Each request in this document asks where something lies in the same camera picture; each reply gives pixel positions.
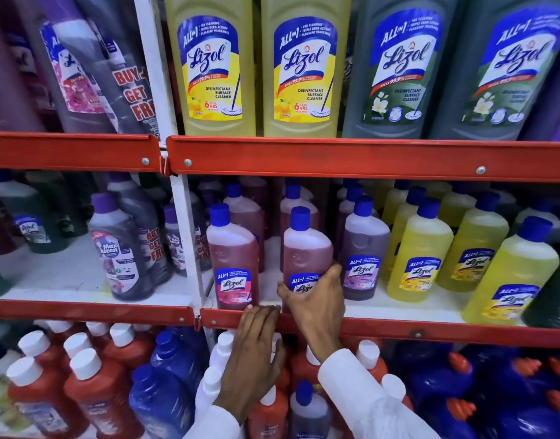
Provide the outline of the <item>large purple floral label bottle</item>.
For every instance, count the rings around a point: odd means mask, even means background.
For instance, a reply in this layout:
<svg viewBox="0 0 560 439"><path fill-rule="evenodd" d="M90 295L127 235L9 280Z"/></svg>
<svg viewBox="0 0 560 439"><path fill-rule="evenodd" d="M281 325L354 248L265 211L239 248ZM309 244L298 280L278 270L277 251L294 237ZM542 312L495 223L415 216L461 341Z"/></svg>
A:
<svg viewBox="0 0 560 439"><path fill-rule="evenodd" d="M35 0L13 0L65 133L115 133L97 84L57 37Z"/></svg>

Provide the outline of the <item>large yellow cleaner bottle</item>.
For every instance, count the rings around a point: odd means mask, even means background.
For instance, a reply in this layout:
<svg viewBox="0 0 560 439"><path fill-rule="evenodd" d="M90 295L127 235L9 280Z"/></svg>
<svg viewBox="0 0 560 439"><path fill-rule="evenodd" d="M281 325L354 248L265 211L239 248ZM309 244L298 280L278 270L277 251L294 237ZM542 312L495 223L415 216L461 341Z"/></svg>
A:
<svg viewBox="0 0 560 439"><path fill-rule="evenodd" d="M255 137L252 0L164 0L184 133Z"/></svg>
<svg viewBox="0 0 560 439"><path fill-rule="evenodd" d="M334 138L352 0L261 0L264 137Z"/></svg>

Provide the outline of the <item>person's right hand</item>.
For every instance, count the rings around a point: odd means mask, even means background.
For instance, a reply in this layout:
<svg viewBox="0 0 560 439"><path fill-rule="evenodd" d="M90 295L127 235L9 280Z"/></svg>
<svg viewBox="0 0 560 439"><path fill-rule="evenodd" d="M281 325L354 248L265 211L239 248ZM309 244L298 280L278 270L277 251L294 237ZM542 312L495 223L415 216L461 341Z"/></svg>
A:
<svg viewBox="0 0 560 439"><path fill-rule="evenodd" d="M334 263L308 292L307 303L290 311L313 355L324 363L342 348L339 341L345 299L341 284L341 265Z"/></svg>

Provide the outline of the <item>large purple cleaner bottle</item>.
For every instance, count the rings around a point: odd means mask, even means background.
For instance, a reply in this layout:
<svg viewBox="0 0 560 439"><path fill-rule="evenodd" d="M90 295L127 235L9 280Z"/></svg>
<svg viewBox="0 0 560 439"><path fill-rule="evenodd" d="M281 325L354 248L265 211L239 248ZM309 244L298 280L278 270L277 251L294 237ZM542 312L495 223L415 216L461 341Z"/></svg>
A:
<svg viewBox="0 0 560 439"><path fill-rule="evenodd" d="M518 139L560 142L560 53Z"/></svg>
<svg viewBox="0 0 560 439"><path fill-rule="evenodd" d="M46 131L1 28L0 130L7 132Z"/></svg>

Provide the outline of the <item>person's left hand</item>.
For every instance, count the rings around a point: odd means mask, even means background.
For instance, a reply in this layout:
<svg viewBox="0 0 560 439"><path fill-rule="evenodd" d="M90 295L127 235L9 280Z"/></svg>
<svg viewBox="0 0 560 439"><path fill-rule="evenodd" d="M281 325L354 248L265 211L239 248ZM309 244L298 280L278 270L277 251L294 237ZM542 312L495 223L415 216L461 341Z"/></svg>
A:
<svg viewBox="0 0 560 439"><path fill-rule="evenodd" d="M279 341L272 359L272 336L238 336L226 364L214 405L228 410L243 424L257 402L276 384L286 358Z"/></svg>

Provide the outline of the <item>large dark green cleaner bottle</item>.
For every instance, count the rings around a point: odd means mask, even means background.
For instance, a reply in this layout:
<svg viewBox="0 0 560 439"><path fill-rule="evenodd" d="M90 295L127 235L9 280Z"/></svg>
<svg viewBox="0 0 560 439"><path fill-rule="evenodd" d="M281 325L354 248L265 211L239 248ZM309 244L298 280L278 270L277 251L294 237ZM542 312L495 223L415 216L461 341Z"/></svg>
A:
<svg viewBox="0 0 560 439"><path fill-rule="evenodd" d="M360 0L342 137L421 137L458 3Z"/></svg>
<svg viewBox="0 0 560 439"><path fill-rule="evenodd" d="M560 0L468 0L428 138L517 140L560 52Z"/></svg>

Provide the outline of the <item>red metal shelf rail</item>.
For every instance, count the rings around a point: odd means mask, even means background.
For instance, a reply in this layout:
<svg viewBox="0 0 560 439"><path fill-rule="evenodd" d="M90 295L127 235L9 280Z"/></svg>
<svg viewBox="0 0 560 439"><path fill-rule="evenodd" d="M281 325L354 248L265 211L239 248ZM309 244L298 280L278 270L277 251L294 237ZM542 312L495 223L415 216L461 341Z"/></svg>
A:
<svg viewBox="0 0 560 439"><path fill-rule="evenodd" d="M560 183L560 142L171 136L166 174Z"/></svg>
<svg viewBox="0 0 560 439"><path fill-rule="evenodd" d="M151 135L0 132L0 169L161 173L163 165Z"/></svg>
<svg viewBox="0 0 560 439"><path fill-rule="evenodd" d="M340 336L560 349L559 329L520 325L476 325L344 317Z"/></svg>
<svg viewBox="0 0 560 439"><path fill-rule="evenodd" d="M196 326L188 306L136 303L39 302L0 300L0 319L45 319L149 325Z"/></svg>

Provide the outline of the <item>cluster of pink cleaner bottles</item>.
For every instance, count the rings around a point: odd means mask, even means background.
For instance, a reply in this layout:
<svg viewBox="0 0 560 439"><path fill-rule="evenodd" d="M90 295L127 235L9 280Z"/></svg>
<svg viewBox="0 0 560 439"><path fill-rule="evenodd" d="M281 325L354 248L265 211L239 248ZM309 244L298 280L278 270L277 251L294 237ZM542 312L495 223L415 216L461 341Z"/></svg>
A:
<svg viewBox="0 0 560 439"><path fill-rule="evenodd" d="M266 213L244 195L240 180L226 185L223 201L209 207L206 230L217 307L243 310L259 304L259 273L265 266Z"/></svg>

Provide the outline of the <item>pink liquid cleaner bottle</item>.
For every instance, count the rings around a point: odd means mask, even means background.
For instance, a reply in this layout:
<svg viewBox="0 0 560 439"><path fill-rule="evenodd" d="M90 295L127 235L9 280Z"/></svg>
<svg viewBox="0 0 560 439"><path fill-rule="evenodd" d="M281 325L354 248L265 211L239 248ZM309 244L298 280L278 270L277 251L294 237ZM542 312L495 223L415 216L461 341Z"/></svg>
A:
<svg viewBox="0 0 560 439"><path fill-rule="evenodd" d="M333 263L333 244L311 226L312 212L305 206L291 210L282 248L283 282L297 294L308 293Z"/></svg>

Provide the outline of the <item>person's right forearm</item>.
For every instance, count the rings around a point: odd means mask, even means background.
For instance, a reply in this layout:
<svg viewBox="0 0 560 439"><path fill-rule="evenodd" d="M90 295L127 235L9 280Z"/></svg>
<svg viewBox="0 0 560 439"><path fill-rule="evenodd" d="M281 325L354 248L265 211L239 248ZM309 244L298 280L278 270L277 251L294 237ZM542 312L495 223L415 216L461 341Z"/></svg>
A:
<svg viewBox="0 0 560 439"><path fill-rule="evenodd" d="M321 361L318 380L355 439L441 439L341 348Z"/></svg>

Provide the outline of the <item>white plastic bottle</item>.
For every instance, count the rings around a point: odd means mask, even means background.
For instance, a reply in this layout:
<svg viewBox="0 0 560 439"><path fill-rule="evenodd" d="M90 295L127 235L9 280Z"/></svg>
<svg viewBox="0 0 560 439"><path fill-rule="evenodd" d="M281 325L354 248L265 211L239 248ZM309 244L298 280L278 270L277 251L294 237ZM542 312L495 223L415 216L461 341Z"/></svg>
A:
<svg viewBox="0 0 560 439"><path fill-rule="evenodd" d="M223 371L217 366L210 366L198 385L195 397L194 423L197 424L207 409L213 405L221 389Z"/></svg>
<svg viewBox="0 0 560 439"><path fill-rule="evenodd" d="M217 342L210 354L209 367L217 368L222 373L230 358L235 338L235 331L228 330L219 334Z"/></svg>

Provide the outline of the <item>dark purple bottle purple cap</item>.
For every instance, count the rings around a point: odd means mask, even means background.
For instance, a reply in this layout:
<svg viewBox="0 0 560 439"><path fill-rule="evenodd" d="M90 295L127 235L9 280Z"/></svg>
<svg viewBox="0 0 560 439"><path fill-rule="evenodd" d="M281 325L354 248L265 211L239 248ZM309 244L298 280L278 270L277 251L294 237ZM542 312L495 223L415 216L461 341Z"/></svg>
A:
<svg viewBox="0 0 560 439"><path fill-rule="evenodd" d="M180 229L174 204L164 207L165 235L174 270L178 275L187 277L187 266L181 244Z"/></svg>
<svg viewBox="0 0 560 439"><path fill-rule="evenodd" d="M137 225L110 192L91 195L94 213L88 227L112 296L122 302L149 298L155 285L145 264Z"/></svg>
<svg viewBox="0 0 560 439"><path fill-rule="evenodd" d="M191 210L195 232L195 252L201 272L211 269L209 244L206 236L208 227L207 214L199 197L190 191Z"/></svg>
<svg viewBox="0 0 560 439"><path fill-rule="evenodd" d="M172 269L163 244L158 212L150 196L124 171L108 173L108 191L117 197L120 208L130 214L152 282L159 286L172 277Z"/></svg>

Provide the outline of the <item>large purple red-lettered bottle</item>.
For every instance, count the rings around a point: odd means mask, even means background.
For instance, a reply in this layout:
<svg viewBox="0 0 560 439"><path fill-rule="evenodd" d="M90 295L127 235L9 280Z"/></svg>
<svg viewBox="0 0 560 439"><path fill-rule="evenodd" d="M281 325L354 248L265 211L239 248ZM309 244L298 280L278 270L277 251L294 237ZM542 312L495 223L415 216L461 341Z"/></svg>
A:
<svg viewBox="0 0 560 439"><path fill-rule="evenodd" d="M160 137L146 71L134 0L73 0L84 15L108 64L111 86L121 95L110 100L118 133Z"/></svg>

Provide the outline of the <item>lavender cleaner bottle blue cap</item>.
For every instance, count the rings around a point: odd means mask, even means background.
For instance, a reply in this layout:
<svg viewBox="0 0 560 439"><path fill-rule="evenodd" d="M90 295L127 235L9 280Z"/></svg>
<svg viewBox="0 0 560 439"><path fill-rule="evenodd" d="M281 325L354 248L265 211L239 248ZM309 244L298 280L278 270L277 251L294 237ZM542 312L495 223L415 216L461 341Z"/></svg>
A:
<svg viewBox="0 0 560 439"><path fill-rule="evenodd" d="M360 302L375 295L390 239L390 228L373 215L373 199L361 195L345 220L341 245L341 283L346 300Z"/></svg>
<svg viewBox="0 0 560 439"><path fill-rule="evenodd" d="M331 412L313 385L301 380L289 399L290 439L328 439Z"/></svg>
<svg viewBox="0 0 560 439"><path fill-rule="evenodd" d="M358 199L364 195L362 185L356 179L346 179L344 181L345 195L340 201L337 212L337 222L334 237L334 256L338 259L344 236L345 221L354 212L354 206Z"/></svg>

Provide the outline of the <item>group of red white-capped bottles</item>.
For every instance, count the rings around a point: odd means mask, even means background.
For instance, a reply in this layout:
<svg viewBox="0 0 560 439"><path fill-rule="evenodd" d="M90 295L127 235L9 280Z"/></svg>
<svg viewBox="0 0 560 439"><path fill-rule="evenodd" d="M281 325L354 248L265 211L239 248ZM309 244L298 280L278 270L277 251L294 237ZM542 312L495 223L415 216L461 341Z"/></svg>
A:
<svg viewBox="0 0 560 439"><path fill-rule="evenodd" d="M127 433L123 428L118 434L118 439L139 439L143 435L143 426L136 419L132 409L127 407L127 397L132 387L131 375L116 361L105 362L96 358L95 352L89 352L89 359L84 364L86 370L92 370L91 376L77 385L77 396L70 396L64 386L76 380L74 376L61 380L58 373L50 368L42 368L31 357L23 357L10 367L8 377L11 378L8 393L13 402L21 403L47 403L68 420L78 421L76 435L85 431L90 423L88 408L83 406L94 405L105 399L110 405L119 401L120 409L110 407L109 413L123 412L124 420L130 422L134 432Z"/></svg>

